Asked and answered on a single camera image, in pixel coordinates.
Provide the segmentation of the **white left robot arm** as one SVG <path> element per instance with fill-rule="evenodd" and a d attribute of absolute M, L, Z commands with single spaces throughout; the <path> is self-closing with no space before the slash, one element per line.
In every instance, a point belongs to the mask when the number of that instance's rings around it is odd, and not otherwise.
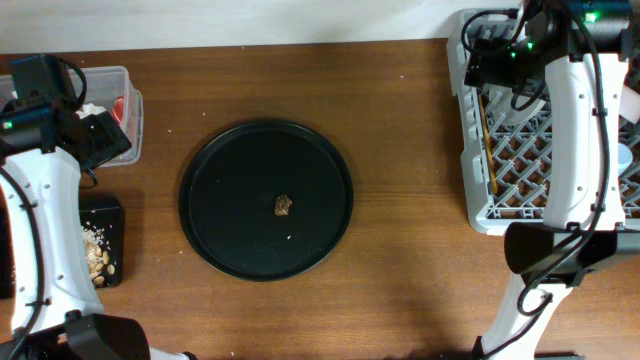
<path fill-rule="evenodd" d="M 1 190 L 16 295 L 4 359 L 168 359 L 141 325 L 105 314 L 90 278 L 79 213 L 85 169 L 131 144 L 111 114 L 81 118 L 65 97 L 9 101 L 1 113 Z"/>

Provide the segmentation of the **pile of rice and seeds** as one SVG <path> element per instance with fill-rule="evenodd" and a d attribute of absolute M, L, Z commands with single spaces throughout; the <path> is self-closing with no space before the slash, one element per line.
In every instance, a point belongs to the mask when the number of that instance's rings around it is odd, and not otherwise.
<path fill-rule="evenodd" d="M 90 279 L 95 288 L 112 286 L 116 281 L 116 255 L 106 238 L 104 228 L 87 223 L 82 228 L 85 257 Z"/>

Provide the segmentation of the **white pink bowl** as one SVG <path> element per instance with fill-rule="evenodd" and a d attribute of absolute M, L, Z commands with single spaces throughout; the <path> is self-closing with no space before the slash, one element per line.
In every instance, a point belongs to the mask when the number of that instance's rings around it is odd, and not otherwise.
<path fill-rule="evenodd" d="M 619 115 L 632 124 L 640 119 L 640 94 L 626 85 L 621 91 Z"/>

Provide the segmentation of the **round black tray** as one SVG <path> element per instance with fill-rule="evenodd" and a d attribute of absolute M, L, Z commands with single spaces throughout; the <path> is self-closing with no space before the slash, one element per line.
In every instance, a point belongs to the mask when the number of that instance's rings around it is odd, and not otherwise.
<path fill-rule="evenodd" d="M 288 216 L 275 200 L 287 195 Z M 322 262 L 351 219 L 352 179 L 336 147 L 303 125 L 241 123 L 203 146 L 181 181 L 178 212 L 192 248 L 243 280 L 294 277 Z"/>

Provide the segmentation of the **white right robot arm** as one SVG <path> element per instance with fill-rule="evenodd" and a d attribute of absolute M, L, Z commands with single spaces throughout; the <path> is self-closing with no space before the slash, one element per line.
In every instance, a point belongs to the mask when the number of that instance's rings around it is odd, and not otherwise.
<path fill-rule="evenodd" d="M 525 1 L 507 40 L 466 42 L 468 86 L 522 91 L 551 106 L 550 191 L 539 224 L 508 226 L 511 278 L 476 359 L 531 359 L 551 316 L 584 277 L 639 252 L 618 180 L 621 93 L 633 40 L 627 1 Z"/>

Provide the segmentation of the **red strawberry snack wrapper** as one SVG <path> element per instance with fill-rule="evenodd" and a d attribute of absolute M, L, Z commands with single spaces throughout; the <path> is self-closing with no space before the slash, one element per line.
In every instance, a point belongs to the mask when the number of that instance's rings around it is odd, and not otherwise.
<path fill-rule="evenodd" d="M 125 97 L 119 96 L 110 111 L 111 116 L 116 121 L 116 123 L 122 127 L 125 121 Z"/>

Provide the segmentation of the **brown food scrap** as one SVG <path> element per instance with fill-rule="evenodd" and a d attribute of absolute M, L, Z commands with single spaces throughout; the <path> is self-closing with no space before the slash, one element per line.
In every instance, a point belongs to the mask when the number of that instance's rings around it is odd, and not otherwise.
<path fill-rule="evenodd" d="M 287 195 L 279 195 L 274 204 L 274 213 L 276 216 L 288 216 L 293 201 Z"/>

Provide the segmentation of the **light blue cup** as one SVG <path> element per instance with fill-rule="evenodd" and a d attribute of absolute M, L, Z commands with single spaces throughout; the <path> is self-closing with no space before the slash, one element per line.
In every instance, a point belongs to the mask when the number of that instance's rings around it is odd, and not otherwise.
<path fill-rule="evenodd" d="M 633 153 L 631 149 L 623 143 L 618 144 L 618 176 L 622 176 L 624 172 L 633 163 Z"/>

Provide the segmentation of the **grey dishwasher rack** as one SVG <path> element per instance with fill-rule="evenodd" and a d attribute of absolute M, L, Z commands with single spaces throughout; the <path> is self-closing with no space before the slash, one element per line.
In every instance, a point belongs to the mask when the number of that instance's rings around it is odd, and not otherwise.
<path fill-rule="evenodd" d="M 536 95 L 537 88 L 533 93 L 511 89 L 514 110 L 524 110 L 536 100 L 544 100 L 546 105 L 529 121 L 515 126 L 504 126 L 501 120 L 493 120 L 486 114 L 499 187 L 497 195 L 493 195 L 478 102 L 481 95 L 486 110 L 489 85 L 475 88 L 464 84 L 469 59 L 464 45 L 466 37 L 511 38 L 517 22 L 510 17 L 510 12 L 520 5 L 515 8 L 462 10 L 447 43 L 451 87 L 458 99 L 463 126 L 461 165 L 469 222 L 478 232 L 498 236 L 504 234 L 512 223 L 541 223 L 543 220 L 551 178 L 551 106 L 546 96 Z M 631 133 L 631 126 L 631 122 L 619 115 L 618 144 L 625 144 L 634 153 L 637 140 Z M 618 180 L 625 224 L 628 228 L 637 229 L 639 165 L 634 156 L 633 163 L 622 176 L 618 176 Z"/>

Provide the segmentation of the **white tissue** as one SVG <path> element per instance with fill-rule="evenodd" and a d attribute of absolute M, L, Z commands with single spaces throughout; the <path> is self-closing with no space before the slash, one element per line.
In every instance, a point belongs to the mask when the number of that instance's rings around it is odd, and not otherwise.
<path fill-rule="evenodd" d="M 76 114 L 80 119 L 84 119 L 91 115 L 100 115 L 105 113 L 107 109 L 103 106 L 98 106 L 93 103 L 85 103 L 81 106 L 79 110 L 76 111 Z"/>

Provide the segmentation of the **wooden chopstick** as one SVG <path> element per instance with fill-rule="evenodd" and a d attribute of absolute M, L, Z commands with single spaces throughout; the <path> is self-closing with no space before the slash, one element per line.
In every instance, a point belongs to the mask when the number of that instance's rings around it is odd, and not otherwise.
<path fill-rule="evenodd" d="M 490 136 L 489 136 L 488 121 L 487 121 L 485 107 L 484 107 L 484 103 L 481 95 L 478 97 L 478 102 L 479 102 L 479 110 L 481 114 L 483 139 L 484 139 L 484 146 L 485 146 L 486 156 L 487 156 L 491 191 L 493 195 L 497 195 L 499 187 L 498 187 L 498 183 L 497 183 L 495 172 L 494 172 L 494 160 L 491 152 L 491 142 L 490 142 Z"/>

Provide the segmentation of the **black rectangular food bin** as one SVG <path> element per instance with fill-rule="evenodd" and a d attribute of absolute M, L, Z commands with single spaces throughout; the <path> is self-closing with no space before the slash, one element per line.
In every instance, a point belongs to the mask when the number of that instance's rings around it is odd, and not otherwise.
<path fill-rule="evenodd" d="M 116 255 L 116 281 L 118 286 L 123 279 L 124 226 L 125 212 L 114 197 L 85 198 L 80 201 L 80 220 L 82 228 L 87 223 L 104 228 L 106 238 Z M 5 206 L 1 206 L 1 298 L 11 299 L 15 294 L 15 266 L 9 234 L 9 219 Z"/>

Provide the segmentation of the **light grey plate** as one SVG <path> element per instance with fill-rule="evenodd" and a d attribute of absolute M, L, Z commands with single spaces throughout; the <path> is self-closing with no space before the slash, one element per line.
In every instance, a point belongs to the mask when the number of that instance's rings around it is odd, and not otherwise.
<path fill-rule="evenodd" d="M 488 86 L 489 104 L 485 113 L 493 120 L 501 120 L 504 126 L 515 126 L 533 118 L 545 105 L 544 100 L 536 100 L 524 110 L 517 111 L 511 106 L 513 92 L 511 89 L 497 85 Z"/>

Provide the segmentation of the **clear plastic bin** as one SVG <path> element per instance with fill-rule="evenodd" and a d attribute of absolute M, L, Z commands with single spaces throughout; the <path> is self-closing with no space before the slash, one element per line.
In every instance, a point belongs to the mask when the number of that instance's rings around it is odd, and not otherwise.
<path fill-rule="evenodd" d="M 104 166 L 129 165 L 139 158 L 142 130 L 142 96 L 135 90 L 128 71 L 121 67 L 81 69 L 87 80 L 85 103 L 103 106 L 111 111 L 119 96 L 125 97 L 125 121 L 121 127 L 132 143 L 122 155 L 102 164 Z M 69 71 L 76 93 L 82 84 L 78 76 Z M 62 149 L 77 160 L 80 124 L 76 111 L 46 101 L 42 97 L 19 98 L 11 74 L 1 78 L 1 162 L 8 157 L 30 150 L 49 154 Z"/>

